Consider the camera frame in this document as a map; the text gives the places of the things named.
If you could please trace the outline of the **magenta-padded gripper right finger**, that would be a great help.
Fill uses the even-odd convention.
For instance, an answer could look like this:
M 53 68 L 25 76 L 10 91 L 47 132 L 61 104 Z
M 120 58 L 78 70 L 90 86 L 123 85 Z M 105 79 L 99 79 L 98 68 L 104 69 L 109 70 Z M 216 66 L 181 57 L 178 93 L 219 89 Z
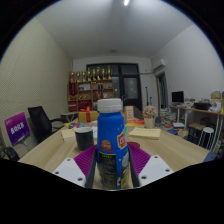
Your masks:
M 159 155 L 149 155 L 132 143 L 128 144 L 128 149 L 134 188 L 143 187 L 173 173 Z

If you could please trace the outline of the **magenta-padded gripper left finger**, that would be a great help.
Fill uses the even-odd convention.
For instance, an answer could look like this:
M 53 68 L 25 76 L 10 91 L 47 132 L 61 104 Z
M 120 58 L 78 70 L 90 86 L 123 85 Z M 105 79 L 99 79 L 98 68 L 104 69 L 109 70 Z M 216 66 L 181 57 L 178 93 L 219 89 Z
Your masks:
M 65 158 L 53 174 L 84 188 L 92 188 L 97 161 L 97 146 L 81 152 L 75 158 Z

